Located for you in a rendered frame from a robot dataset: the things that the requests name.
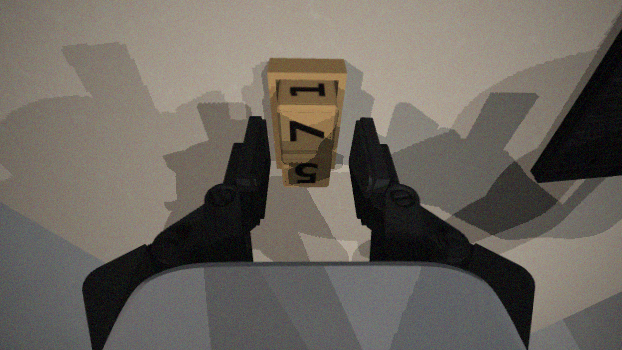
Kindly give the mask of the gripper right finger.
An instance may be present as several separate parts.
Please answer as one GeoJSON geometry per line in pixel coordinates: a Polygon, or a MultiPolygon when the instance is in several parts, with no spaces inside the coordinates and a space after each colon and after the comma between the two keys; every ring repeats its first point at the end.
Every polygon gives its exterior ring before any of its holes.
{"type": "Polygon", "coordinates": [[[469,243],[462,232],[422,207],[417,192],[399,183],[389,147],[380,144],[373,118],[356,121],[349,170],[357,219],[372,230],[369,261],[435,262],[481,277],[503,303],[528,350],[535,294],[532,275],[469,243]]]}

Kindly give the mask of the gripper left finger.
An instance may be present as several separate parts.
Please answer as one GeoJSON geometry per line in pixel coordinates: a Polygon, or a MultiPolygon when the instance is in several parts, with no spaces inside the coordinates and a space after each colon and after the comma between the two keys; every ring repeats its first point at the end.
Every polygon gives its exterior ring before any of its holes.
{"type": "Polygon", "coordinates": [[[270,166],[266,119],[250,116],[244,142],[233,144],[223,183],[207,191],[202,206],[159,233],[153,243],[85,278],[82,292],[92,350],[103,350],[128,298],[148,277],[194,263],[254,262],[250,231],[265,217],[270,166]]]}

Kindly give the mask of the tan number cube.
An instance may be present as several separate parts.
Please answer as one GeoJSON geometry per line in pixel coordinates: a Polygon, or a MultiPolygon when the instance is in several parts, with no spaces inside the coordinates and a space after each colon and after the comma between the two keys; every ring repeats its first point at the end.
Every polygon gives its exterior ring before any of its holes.
{"type": "Polygon", "coordinates": [[[337,113],[334,80],[280,80],[280,149],[331,151],[337,113]]]}
{"type": "Polygon", "coordinates": [[[332,163],[331,151],[282,150],[284,187],[328,187],[332,163]]]}

